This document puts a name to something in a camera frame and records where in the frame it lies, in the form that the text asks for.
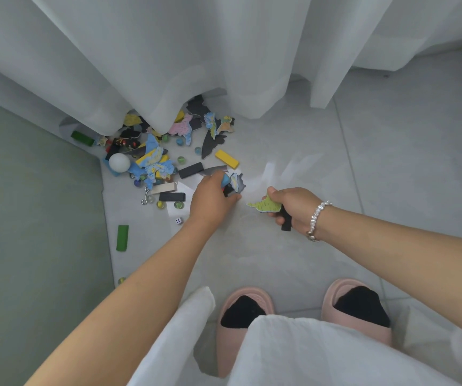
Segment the curtain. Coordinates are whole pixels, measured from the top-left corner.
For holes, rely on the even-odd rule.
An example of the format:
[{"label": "curtain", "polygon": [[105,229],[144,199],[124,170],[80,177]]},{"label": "curtain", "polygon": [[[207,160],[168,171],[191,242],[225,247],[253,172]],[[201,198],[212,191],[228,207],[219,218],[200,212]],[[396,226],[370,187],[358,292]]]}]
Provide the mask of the curtain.
[{"label": "curtain", "polygon": [[324,108],[352,66],[457,40],[462,0],[0,0],[0,75],[104,135],[216,88],[258,118],[293,73]]}]

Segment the silver bracelet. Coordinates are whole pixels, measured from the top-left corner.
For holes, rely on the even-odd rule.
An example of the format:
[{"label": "silver bracelet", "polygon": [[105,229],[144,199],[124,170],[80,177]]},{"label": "silver bracelet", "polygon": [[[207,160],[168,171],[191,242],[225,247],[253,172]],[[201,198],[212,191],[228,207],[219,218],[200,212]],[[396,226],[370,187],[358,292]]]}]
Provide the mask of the silver bracelet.
[{"label": "silver bracelet", "polygon": [[320,240],[317,240],[315,236],[313,235],[313,232],[315,231],[315,226],[317,226],[318,215],[320,215],[320,212],[324,210],[324,207],[332,206],[332,205],[333,204],[330,201],[327,201],[327,202],[320,203],[320,205],[317,207],[317,209],[315,210],[315,213],[311,217],[310,231],[306,232],[306,237],[308,240],[313,241],[313,242],[320,241]]}]

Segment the forearm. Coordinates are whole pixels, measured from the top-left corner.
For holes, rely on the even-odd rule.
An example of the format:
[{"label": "forearm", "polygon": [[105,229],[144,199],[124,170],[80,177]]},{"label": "forearm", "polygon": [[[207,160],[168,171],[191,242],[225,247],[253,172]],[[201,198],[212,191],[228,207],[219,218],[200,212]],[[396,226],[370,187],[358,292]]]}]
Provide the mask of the forearm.
[{"label": "forearm", "polygon": [[462,238],[326,207],[317,236],[462,328]]},{"label": "forearm", "polygon": [[176,312],[213,229],[183,225],[49,356],[28,385],[125,385]]}]

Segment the person's left hand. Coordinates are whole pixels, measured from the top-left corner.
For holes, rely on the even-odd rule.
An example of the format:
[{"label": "person's left hand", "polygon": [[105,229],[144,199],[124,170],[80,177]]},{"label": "person's left hand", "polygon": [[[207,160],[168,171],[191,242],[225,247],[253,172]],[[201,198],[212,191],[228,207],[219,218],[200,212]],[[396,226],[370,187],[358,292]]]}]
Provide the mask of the person's left hand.
[{"label": "person's left hand", "polygon": [[206,223],[216,229],[224,220],[229,210],[239,201],[240,194],[224,196],[221,182],[224,172],[218,171],[205,176],[197,186],[190,205],[190,220]]}]

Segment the black sock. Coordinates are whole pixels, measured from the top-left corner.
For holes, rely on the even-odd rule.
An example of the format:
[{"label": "black sock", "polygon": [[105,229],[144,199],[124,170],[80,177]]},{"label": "black sock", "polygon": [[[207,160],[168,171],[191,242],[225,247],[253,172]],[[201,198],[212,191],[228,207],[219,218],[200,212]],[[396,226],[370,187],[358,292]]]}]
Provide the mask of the black sock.
[{"label": "black sock", "polygon": [[239,297],[220,320],[220,325],[226,328],[248,328],[257,316],[265,316],[258,303],[247,295]]},{"label": "black sock", "polygon": [[390,327],[390,319],[382,308],[379,295],[364,285],[354,287],[338,298],[334,308],[360,320]]}]

